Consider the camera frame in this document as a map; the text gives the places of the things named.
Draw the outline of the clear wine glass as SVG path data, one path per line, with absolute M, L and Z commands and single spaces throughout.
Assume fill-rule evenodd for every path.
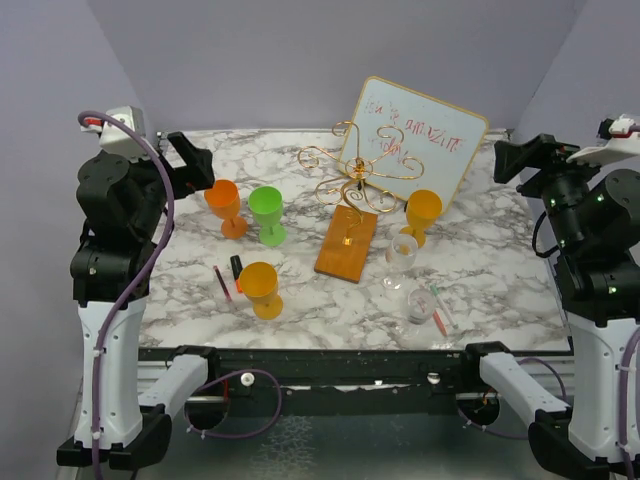
M 433 314 L 436 300 L 429 289 L 411 290 L 401 309 L 398 332 L 403 342 L 409 346 L 423 345 L 434 327 Z
M 402 286 L 405 272 L 414 265 L 418 250 L 416 239 L 409 234 L 398 234 L 392 239 L 385 251 L 387 275 L 382 280 L 387 289 L 397 290 Z

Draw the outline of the clear wine glass front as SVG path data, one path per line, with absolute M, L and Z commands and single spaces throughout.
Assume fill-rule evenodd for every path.
M 411 290 L 401 309 L 398 332 L 403 342 L 409 346 L 423 345 L 434 327 L 433 314 L 436 300 L 429 289 Z

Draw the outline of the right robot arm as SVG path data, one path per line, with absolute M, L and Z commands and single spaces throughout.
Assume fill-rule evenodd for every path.
M 568 479 L 639 475 L 639 175 L 602 165 L 639 152 L 639 135 L 582 149 L 541 134 L 494 146 L 494 180 L 542 200 L 556 240 L 556 284 L 573 345 L 574 396 L 546 391 L 504 347 L 471 344 L 459 367 L 469 390 L 491 387 L 526 425 L 538 464 Z

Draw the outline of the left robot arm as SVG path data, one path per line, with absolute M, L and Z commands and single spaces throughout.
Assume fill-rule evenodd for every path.
M 144 266 L 168 211 L 164 184 L 151 161 L 132 163 L 106 151 L 86 161 L 77 178 L 86 220 L 70 273 L 83 331 L 81 414 L 56 459 L 60 466 L 107 462 L 135 471 L 164 458 L 176 414 L 194 391 L 214 392 L 221 371 L 213 349 L 184 350 L 151 387 L 138 390 L 150 281 Z

